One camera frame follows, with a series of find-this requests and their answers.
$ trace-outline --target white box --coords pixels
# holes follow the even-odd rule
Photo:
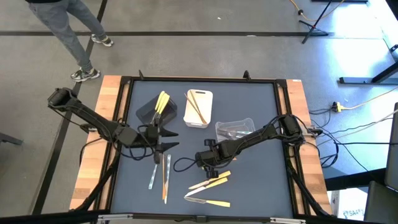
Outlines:
[[[213,93],[205,90],[188,90],[187,96],[191,100],[191,102],[195,105],[194,100],[192,99],[192,95],[190,93],[192,91],[195,99],[198,103],[198,107],[201,115],[205,119],[207,124],[203,124],[199,114],[192,107],[190,102],[187,100],[187,105],[185,107],[185,115],[184,121],[188,127],[193,128],[207,128],[211,121],[211,106],[213,104]]]

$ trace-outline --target gray jeans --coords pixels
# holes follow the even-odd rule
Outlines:
[[[79,19],[99,39],[105,39],[106,34],[100,22],[98,22],[97,18],[81,0],[62,0],[55,3],[29,3],[29,9],[62,42],[83,71],[88,72],[93,68],[88,54],[69,26],[67,12]]]

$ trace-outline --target person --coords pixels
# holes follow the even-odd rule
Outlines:
[[[72,80],[84,82],[98,78],[101,72],[93,68],[90,58],[69,25],[67,12],[79,19],[93,33],[93,42],[111,47],[113,41],[104,28],[81,0],[26,0],[29,9],[46,25],[76,59],[80,69],[71,74]]]

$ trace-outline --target sneaker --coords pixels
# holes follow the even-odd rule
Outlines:
[[[101,72],[94,69],[92,73],[84,72],[81,68],[70,75],[70,78],[75,82],[84,82],[88,79],[94,79],[101,76]]]
[[[113,45],[113,41],[109,37],[106,37],[106,40],[100,40],[97,35],[92,34],[91,39],[97,44],[103,44],[105,47],[112,47]]]

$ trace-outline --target concrete floor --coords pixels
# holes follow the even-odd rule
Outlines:
[[[94,14],[100,0],[86,0]],[[323,3],[297,1],[307,16],[316,17]],[[302,32],[289,0],[117,0],[108,1],[102,24],[108,31],[262,31]],[[87,30],[71,17],[71,26]],[[112,37],[114,47],[95,45],[93,65],[103,74],[294,78],[303,81],[308,107],[325,108],[333,101],[356,105],[390,90],[391,86],[349,86],[340,76],[372,77],[394,63],[381,31],[366,4],[343,4],[319,28],[329,38],[301,37]],[[0,1],[0,31],[46,30],[24,1]],[[83,46],[88,38],[80,38]],[[78,67],[54,37],[0,36],[0,132],[24,140],[21,147],[0,145],[0,217],[28,214],[39,179],[60,124],[47,108],[56,87],[73,87],[69,74]],[[94,108],[102,78],[82,84],[79,99]],[[356,110],[332,114],[330,131],[370,123],[392,111],[398,93]],[[319,123],[325,116],[314,116]],[[391,122],[385,121],[362,134],[342,139],[388,141]],[[67,211],[78,172],[78,156],[86,134],[70,125],[44,212]],[[368,169],[386,164],[386,146],[349,146]],[[333,144],[320,147],[329,155]],[[341,148],[337,163],[325,177],[353,174],[363,169]]]

